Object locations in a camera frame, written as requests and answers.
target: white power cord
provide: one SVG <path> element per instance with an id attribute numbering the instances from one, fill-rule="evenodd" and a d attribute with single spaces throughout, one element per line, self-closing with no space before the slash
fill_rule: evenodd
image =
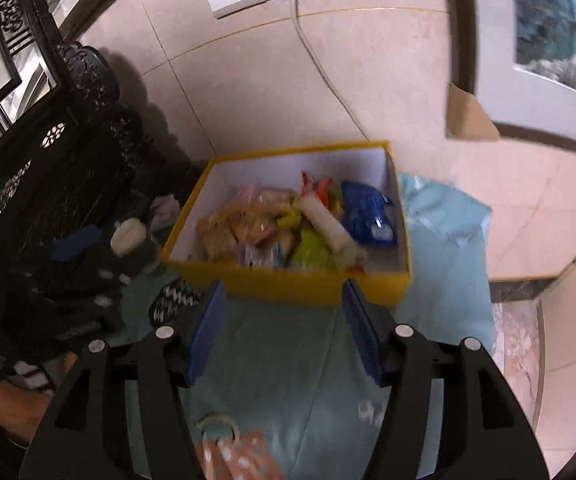
<path id="1" fill-rule="evenodd" d="M 357 128 L 359 128 L 359 131 L 361 132 L 361 134 L 366 138 L 366 140 L 370 140 L 370 139 L 368 139 L 368 136 L 366 134 L 366 130 L 364 129 L 363 125 L 361 124 L 361 122 L 359 121 L 357 116 L 354 115 L 354 112 L 353 112 L 352 108 L 350 107 L 350 105 L 345 101 L 345 99 L 343 97 L 341 97 L 341 94 L 339 93 L 339 91 L 337 90 L 335 85 L 332 83 L 332 81 L 330 81 L 330 78 L 325 73 L 325 70 L 324 70 L 321 62 L 319 61 L 317 54 L 315 54 L 315 50 L 312 48 L 312 45 L 308 41 L 308 38 L 306 38 L 306 35 L 303 32 L 303 29 L 301 28 L 301 23 L 299 22 L 299 2 L 298 2 L 298 0 L 290 0 L 290 17 L 292 18 L 292 25 L 294 26 L 294 30 L 296 30 L 297 36 L 301 40 L 303 47 L 305 47 L 306 52 L 310 56 L 312 63 L 314 63 L 317 71 L 319 72 L 319 75 L 324 80 L 327 87 L 330 88 L 330 91 L 333 93 L 333 95 L 341 103 L 341 106 L 345 109 L 345 111 L 348 113 L 350 118 L 353 120 L 353 123 L 357 126 Z"/>

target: light blue cloth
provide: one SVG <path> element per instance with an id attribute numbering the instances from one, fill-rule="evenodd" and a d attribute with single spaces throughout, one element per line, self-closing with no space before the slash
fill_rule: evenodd
<path id="1" fill-rule="evenodd" d="M 485 265 L 490 208 L 461 191 L 400 175 L 409 227 L 413 283 L 395 318 L 427 338 L 456 344 L 476 336 L 490 351 L 494 337 Z M 114 344 L 149 332 L 148 306 L 175 275 L 160 270 L 125 292 L 126 330 Z M 242 431 L 263 428 L 287 478 L 358 480 L 379 433 L 388 388 L 366 376 L 338 307 L 311 308 L 229 299 L 204 376 L 180 392 L 193 421 L 225 413 Z M 135 470 L 148 475 L 138 403 L 127 394 Z M 433 381 L 418 476 L 436 466 L 443 384 Z"/>

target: blue snack bag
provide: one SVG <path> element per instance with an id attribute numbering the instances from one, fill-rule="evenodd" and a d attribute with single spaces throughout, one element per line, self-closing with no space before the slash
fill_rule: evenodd
<path id="1" fill-rule="evenodd" d="M 392 201 L 379 190 L 359 182 L 342 182 L 343 227 L 361 245 L 396 245 L 397 237 L 384 212 Z"/>

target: cardboard box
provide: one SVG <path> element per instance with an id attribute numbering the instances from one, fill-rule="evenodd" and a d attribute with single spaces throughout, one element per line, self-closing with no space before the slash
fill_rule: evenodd
<path id="1" fill-rule="evenodd" d="M 499 140 L 499 130 L 473 94 L 450 83 L 446 123 L 452 137 L 462 140 Z"/>
<path id="2" fill-rule="evenodd" d="M 301 172 L 316 178 L 354 180 L 387 195 L 386 207 L 398 244 L 369 249 L 365 273 L 350 271 L 245 268 L 205 261 L 195 229 L 199 219 L 215 212 L 240 186 L 259 184 L 301 190 Z M 389 143 L 362 142 L 244 153 L 213 159 L 201 175 L 168 238 L 162 260 L 194 286 L 223 280 L 229 296 L 308 305 L 341 303 L 341 284 L 352 277 L 368 300 L 394 306 L 411 281 L 411 261 L 399 183 Z"/>

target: white wall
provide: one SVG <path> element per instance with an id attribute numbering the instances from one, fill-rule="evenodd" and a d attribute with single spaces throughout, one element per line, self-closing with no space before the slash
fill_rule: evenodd
<path id="1" fill-rule="evenodd" d="M 542 305 L 545 373 L 536 433 L 555 474 L 576 451 L 576 268 Z"/>

